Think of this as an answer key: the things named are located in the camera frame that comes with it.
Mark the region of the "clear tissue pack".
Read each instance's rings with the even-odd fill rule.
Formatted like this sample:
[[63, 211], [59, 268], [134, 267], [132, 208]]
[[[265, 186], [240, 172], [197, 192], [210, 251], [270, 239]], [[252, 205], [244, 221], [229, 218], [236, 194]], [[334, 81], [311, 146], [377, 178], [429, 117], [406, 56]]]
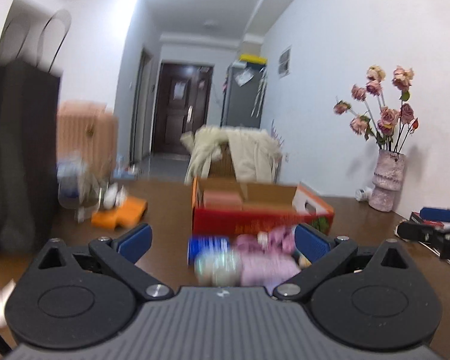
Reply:
[[238, 286], [242, 271], [241, 256], [233, 251], [206, 251], [194, 263], [197, 282], [202, 286]]

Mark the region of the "blue tissue pack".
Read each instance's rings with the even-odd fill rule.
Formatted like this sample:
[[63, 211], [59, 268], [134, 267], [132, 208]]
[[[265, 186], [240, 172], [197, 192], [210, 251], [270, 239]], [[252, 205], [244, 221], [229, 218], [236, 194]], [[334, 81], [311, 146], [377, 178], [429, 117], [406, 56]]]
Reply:
[[187, 243], [187, 264], [192, 266], [203, 253], [227, 251], [230, 244], [226, 236], [192, 236]]

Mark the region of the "orange fabric wrap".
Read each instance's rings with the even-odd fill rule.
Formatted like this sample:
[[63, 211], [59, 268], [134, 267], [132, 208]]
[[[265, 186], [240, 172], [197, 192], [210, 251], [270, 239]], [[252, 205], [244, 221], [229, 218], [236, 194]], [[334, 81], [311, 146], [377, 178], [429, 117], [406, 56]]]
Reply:
[[98, 211], [91, 216], [91, 225], [97, 228], [134, 228], [148, 208], [144, 199], [128, 196], [122, 205], [107, 211]]

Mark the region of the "white small bottle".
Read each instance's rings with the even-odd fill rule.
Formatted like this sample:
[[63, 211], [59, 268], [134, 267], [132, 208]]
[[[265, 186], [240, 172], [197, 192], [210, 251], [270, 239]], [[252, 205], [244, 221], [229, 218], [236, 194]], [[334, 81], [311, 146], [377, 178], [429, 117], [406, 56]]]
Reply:
[[105, 191], [102, 207], [104, 210], [112, 210], [122, 206], [127, 199], [128, 192], [124, 186], [119, 186], [118, 183], [111, 184]]

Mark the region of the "white small jar by vase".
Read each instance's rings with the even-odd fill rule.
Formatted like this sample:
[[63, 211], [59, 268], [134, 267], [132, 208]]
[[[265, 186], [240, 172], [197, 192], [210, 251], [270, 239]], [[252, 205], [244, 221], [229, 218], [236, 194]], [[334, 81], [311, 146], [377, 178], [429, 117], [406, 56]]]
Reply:
[[373, 189], [370, 187], [365, 187], [363, 189], [357, 189], [355, 192], [355, 199], [360, 202], [368, 202], [373, 194]]

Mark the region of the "pink textured flower vase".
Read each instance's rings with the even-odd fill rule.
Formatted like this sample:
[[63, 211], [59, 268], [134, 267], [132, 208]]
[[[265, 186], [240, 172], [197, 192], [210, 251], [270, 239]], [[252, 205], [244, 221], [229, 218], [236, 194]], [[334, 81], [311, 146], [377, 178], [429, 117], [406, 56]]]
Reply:
[[372, 183], [374, 189], [368, 200], [371, 208], [380, 212], [393, 209], [405, 174], [406, 156], [389, 150], [379, 150]]

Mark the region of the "clear bag with white device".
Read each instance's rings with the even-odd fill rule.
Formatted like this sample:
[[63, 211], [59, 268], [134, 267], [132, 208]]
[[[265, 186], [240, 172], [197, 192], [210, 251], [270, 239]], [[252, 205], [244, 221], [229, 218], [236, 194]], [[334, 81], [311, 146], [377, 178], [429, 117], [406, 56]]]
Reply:
[[65, 209], [97, 207], [102, 203], [102, 185], [77, 151], [58, 161], [57, 181], [58, 202]]

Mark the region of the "red orange cardboard box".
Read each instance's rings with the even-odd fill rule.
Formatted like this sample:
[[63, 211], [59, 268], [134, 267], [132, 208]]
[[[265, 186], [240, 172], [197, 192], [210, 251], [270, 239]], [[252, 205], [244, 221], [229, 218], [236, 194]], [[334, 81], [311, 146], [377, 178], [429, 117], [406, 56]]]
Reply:
[[[238, 192], [243, 199], [242, 210], [206, 209], [205, 190]], [[244, 183], [220, 178], [193, 180], [192, 209], [193, 235], [231, 238], [297, 224], [311, 224], [327, 234], [335, 216], [331, 205], [302, 184]]]

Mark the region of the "dried pink rose bouquet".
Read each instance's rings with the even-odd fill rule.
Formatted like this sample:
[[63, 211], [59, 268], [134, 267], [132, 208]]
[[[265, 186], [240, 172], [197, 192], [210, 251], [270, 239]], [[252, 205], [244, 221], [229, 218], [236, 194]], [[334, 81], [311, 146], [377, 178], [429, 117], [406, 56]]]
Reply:
[[365, 107], [359, 112], [353, 104], [337, 100], [333, 113], [337, 116], [350, 114], [349, 127], [357, 136], [365, 140], [374, 139], [381, 150], [399, 155], [408, 137], [419, 128], [419, 118], [410, 105], [410, 88], [415, 78], [414, 70], [396, 66], [391, 83], [399, 91], [399, 107], [388, 106], [385, 101], [383, 84], [386, 72], [378, 65], [371, 65], [366, 72], [366, 83], [354, 85], [350, 90], [351, 99]]

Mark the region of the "beige coat on chair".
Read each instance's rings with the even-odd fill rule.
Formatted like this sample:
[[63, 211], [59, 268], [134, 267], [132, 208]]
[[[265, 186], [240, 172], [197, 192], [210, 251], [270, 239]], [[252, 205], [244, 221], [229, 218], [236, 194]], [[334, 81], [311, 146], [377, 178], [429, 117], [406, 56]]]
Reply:
[[197, 177], [211, 176], [212, 164], [224, 158], [223, 145], [230, 150], [237, 180], [276, 182], [282, 152], [279, 141], [265, 130], [205, 125], [195, 133], [184, 133], [180, 141], [191, 155], [184, 178], [188, 185]]

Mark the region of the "pink hard-shell suitcase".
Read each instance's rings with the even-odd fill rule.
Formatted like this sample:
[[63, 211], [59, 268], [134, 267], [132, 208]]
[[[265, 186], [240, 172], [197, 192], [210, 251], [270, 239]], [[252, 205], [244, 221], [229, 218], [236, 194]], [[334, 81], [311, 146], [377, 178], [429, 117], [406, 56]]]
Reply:
[[99, 179], [111, 177], [117, 158], [119, 120], [105, 103], [61, 102], [57, 110], [57, 160], [79, 157]]

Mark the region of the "dark brown entrance door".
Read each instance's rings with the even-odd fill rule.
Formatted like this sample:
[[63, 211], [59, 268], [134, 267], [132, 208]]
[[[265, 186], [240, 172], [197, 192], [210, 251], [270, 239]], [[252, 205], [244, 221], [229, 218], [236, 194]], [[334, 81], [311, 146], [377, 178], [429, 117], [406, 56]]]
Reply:
[[163, 63], [158, 78], [152, 153], [188, 155], [181, 142], [206, 123], [214, 69], [207, 65]]

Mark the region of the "grey refrigerator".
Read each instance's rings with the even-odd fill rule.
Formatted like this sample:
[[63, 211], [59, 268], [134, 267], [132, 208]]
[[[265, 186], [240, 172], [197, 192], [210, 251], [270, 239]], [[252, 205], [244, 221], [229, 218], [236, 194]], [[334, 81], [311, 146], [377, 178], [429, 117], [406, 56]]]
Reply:
[[221, 127], [260, 127], [266, 74], [266, 65], [257, 63], [235, 61], [228, 67]]

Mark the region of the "black paper shopping bag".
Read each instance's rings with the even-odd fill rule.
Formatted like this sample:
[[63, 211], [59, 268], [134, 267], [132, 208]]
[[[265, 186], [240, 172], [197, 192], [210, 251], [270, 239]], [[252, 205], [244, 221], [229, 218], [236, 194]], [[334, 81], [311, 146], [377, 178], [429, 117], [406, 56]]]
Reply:
[[71, 28], [13, 0], [0, 37], [0, 252], [25, 254], [48, 238], [57, 210], [57, 55]]

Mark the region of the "yellow box on refrigerator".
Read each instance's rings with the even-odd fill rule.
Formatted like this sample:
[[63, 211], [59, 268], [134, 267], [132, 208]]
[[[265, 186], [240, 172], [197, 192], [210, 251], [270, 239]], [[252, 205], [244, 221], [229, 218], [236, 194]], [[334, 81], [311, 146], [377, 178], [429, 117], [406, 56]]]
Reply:
[[239, 60], [241, 62], [245, 62], [245, 63], [254, 63], [254, 64], [260, 64], [260, 65], [267, 64], [267, 59], [263, 58], [261, 56], [258, 56], [258, 55], [241, 54], [239, 56]]

